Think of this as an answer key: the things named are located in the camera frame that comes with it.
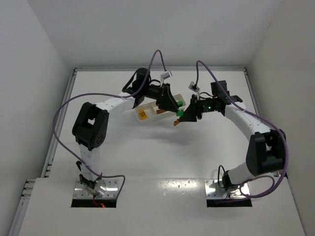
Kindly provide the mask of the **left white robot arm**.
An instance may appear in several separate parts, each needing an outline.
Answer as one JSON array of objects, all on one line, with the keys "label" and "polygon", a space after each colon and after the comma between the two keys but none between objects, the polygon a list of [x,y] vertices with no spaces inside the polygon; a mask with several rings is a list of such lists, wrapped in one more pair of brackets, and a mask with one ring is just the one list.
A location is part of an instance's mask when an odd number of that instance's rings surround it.
[{"label": "left white robot arm", "polygon": [[97,170],[99,147],[105,140],[109,120],[136,108],[146,97],[154,99],[160,110],[178,112],[179,105],[171,93],[170,84],[164,82],[170,77],[172,73],[165,71],[160,76],[160,84],[154,85],[150,71],[139,68],[117,96],[104,102],[82,105],[72,134],[81,153],[81,160],[77,163],[81,172],[79,179],[89,191],[95,193],[100,187],[102,176]]}]

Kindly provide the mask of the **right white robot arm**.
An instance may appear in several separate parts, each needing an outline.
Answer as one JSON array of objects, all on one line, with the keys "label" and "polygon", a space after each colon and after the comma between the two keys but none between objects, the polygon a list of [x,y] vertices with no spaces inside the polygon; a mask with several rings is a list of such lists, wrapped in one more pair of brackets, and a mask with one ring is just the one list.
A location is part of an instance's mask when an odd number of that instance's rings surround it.
[{"label": "right white robot arm", "polygon": [[246,180],[265,173],[281,170],[285,162],[283,132],[277,132],[246,113],[242,99],[231,96],[226,81],[211,83],[212,97],[199,98],[192,95],[184,113],[174,122],[196,122],[208,112],[220,112],[232,121],[249,141],[246,160],[234,169],[223,173],[221,182],[225,190],[239,186]]}]

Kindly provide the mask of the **yellow curved lego brick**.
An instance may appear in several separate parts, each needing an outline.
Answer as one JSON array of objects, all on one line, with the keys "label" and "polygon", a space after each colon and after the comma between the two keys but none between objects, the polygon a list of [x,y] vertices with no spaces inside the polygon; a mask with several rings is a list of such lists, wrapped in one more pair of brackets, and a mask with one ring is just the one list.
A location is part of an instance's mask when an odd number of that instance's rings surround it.
[{"label": "yellow curved lego brick", "polygon": [[140,117],[141,120],[147,119],[147,115],[146,115],[145,111],[140,111],[139,112],[139,117]]}]

